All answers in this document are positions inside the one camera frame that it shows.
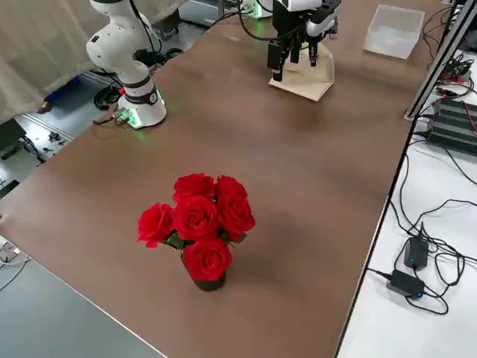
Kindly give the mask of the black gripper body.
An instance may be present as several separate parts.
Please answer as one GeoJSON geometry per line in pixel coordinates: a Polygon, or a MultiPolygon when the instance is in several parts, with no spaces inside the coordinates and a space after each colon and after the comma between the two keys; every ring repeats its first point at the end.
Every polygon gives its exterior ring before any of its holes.
{"type": "Polygon", "coordinates": [[[290,12],[284,7],[273,9],[273,27],[277,31],[274,42],[294,40],[297,38],[300,43],[306,41],[305,22],[308,15],[307,10],[290,12]]]}

